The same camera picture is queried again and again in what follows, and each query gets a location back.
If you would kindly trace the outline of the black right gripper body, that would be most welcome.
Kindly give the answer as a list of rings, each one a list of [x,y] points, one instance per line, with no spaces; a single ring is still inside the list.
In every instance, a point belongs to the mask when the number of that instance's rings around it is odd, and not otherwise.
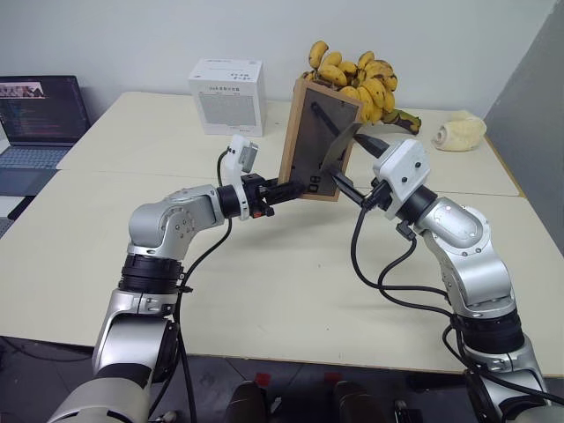
[[[371,181],[372,190],[365,195],[361,210],[370,212],[375,207],[387,211],[391,204],[391,187],[385,180],[379,181],[374,179]]]

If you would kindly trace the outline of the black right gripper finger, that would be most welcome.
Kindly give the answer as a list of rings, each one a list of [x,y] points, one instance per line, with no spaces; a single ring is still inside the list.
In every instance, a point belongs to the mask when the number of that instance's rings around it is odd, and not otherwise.
[[[331,176],[338,189],[346,197],[356,203],[359,207],[367,206],[367,196],[354,188],[353,182],[342,173],[335,173]]]
[[[367,134],[355,134],[353,139],[372,156],[382,156],[390,148],[387,142]]]

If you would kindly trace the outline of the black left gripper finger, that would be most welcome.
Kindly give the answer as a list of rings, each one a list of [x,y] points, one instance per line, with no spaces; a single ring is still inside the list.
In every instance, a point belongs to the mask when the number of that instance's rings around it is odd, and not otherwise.
[[[264,202],[268,205],[281,204],[300,198],[302,195],[299,191],[290,190],[271,190],[264,196]]]
[[[301,182],[279,182],[277,179],[265,181],[263,187],[266,189],[267,193],[303,193],[305,190]]]

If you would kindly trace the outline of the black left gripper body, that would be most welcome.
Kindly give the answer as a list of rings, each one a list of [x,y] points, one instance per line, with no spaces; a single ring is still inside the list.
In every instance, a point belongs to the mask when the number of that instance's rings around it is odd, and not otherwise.
[[[249,205],[249,216],[252,219],[273,216],[274,209],[265,198],[275,180],[266,180],[259,174],[246,174],[241,182]]]

